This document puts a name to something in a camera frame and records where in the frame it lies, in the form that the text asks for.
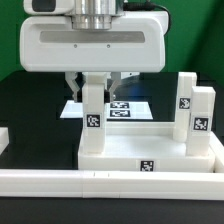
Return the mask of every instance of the green background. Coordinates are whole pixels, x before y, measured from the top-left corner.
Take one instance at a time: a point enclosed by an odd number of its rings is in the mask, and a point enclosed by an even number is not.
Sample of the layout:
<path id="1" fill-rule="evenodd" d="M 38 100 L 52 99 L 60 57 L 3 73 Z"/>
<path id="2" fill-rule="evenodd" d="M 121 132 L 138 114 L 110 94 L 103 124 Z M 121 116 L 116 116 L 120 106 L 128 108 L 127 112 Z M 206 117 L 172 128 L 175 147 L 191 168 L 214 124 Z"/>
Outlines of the green background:
<path id="1" fill-rule="evenodd" d="M 155 0 L 166 6 L 173 26 L 166 36 L 163 71 L 196 71 L 224 86 L 224 1 Z M 21 70 L 20 27 L 27 15 L 23 0 L 0 0 L 0 80 Z"/>

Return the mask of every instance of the cable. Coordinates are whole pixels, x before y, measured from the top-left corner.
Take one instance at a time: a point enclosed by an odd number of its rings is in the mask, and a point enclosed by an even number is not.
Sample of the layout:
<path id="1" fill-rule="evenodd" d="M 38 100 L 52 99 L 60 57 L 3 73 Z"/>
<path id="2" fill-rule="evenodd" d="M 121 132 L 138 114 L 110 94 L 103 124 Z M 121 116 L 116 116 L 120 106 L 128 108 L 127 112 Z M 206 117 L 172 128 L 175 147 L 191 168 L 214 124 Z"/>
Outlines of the cable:
<path id="1" fill-rule="evenodd" d="M 167 34 L 170 31 L 170 28 L 172 25 L 172 18 L 171 18 L 171 14 L 170 14 L 169 10 L 166 7 L 157 5 L 150 1 L 146 1 L 145 3 L 139 3 L 139 2 L 127 3 L 127 2 L 125 2 L 123 5 L 124 11 L 152 11 L 155 9 L 160 9 L 162 11 L 167 12 L 167 14 L 168 14 L 169 21 L 168 21 L 168 28 L 166 31 L 166 34 Z"/>

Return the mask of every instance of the white base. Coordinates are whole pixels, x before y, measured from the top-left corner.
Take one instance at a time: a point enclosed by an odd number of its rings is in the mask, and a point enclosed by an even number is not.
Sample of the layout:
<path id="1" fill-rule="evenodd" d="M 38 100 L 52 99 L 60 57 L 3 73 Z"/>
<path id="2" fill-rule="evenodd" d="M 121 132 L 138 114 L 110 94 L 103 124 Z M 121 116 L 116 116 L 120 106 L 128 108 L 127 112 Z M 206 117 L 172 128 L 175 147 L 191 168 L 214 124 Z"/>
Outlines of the white base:
<path id="1" fill-rule="evenodd" d="M 142 129 L 162 137 L 171 124 L 162 126 Z M 224 149 L 213 133 L 210 149 L 216 173 L 0 170 L 0 196 L 224 200 Z"/>
<path id="2" fill-rule="evenodd" d="M 137 133 L 136 125 L 142 126 Z M 214 170 L 215 155 L 211 149 L 208 156 L 186 156 L 186 144 L 172 139 L 173 123 L 107 122 L 106 130 L 103 153 L 84 153 L 81 140 L 80 170 L 147 171 L 141 166 L 144 161 L 153 161 L 153 171 L 157 172 Z"/>
<path id="3" fill-rule="evenodd" d="M 9 144 L 8 128 L 0 128 L 0 155 Z"/>

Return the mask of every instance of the black table surface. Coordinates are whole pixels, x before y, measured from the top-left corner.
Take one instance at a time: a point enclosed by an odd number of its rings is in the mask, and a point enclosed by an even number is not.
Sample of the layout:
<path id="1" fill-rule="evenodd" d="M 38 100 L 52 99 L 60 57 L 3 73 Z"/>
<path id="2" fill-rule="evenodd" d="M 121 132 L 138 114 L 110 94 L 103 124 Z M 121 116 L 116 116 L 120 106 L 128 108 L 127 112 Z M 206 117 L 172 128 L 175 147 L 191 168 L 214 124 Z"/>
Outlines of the black table surface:
<path id="1" fill-rule="evenodd" d="M 213 86 L 216 104 L 212 130 L 223 143 L 224 90 Z M 116 90 L 117 100 L 148 101 L 154 121 L 174 121 L 177 73 L 141 74 Z M 10 144 L 1 169 L 77 169 L 81 119 L 60 119 L 71 91 L 63 73 L 19 71 L 0 82 L 0 127 Z M 223 223 L 223 201 L 81 198 L 0 198 L 0 223 Z"/>

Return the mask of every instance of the metal cylinder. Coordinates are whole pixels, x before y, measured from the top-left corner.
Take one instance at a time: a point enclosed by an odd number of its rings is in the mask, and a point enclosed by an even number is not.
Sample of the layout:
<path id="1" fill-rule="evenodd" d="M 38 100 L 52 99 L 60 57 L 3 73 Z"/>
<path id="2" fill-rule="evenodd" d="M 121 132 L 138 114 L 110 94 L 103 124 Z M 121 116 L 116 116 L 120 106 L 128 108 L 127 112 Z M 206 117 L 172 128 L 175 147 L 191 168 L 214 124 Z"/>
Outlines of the metal cylinder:
<path id="1" fill-rule="evenodd" d="M 111 29 L 111 17 L 123 12 L 123 0 L 75 0 L 73 29 Z"/>

